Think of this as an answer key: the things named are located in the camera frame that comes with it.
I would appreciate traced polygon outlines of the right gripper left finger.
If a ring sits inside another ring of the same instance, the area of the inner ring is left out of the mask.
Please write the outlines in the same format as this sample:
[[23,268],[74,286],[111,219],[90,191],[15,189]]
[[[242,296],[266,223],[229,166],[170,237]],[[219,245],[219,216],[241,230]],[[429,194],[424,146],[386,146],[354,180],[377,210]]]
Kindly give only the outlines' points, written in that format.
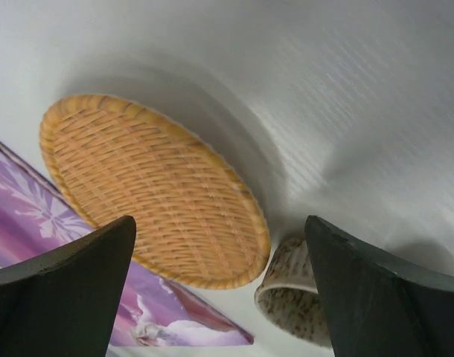
[[104,356],[135,245],[122,216],[0,269],[0,356]]

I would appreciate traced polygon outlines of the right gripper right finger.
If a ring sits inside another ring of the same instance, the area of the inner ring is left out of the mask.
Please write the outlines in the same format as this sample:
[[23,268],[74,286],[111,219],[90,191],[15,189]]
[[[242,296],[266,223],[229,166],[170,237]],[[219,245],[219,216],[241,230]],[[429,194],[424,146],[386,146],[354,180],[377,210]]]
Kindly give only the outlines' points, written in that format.
[[335,356],[454,356],[454,277],[309,216],[304,235]]

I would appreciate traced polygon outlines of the purple printed placemat cloth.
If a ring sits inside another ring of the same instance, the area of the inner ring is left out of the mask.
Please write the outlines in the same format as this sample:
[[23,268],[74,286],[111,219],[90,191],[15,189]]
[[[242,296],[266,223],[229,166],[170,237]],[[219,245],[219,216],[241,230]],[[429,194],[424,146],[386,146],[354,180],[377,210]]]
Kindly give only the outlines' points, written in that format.
[[[0,267],[91,230],[52,184],[0,142]],[[253,341],[184,286],[130,264],[110,339],[113,347],[223,347]]]

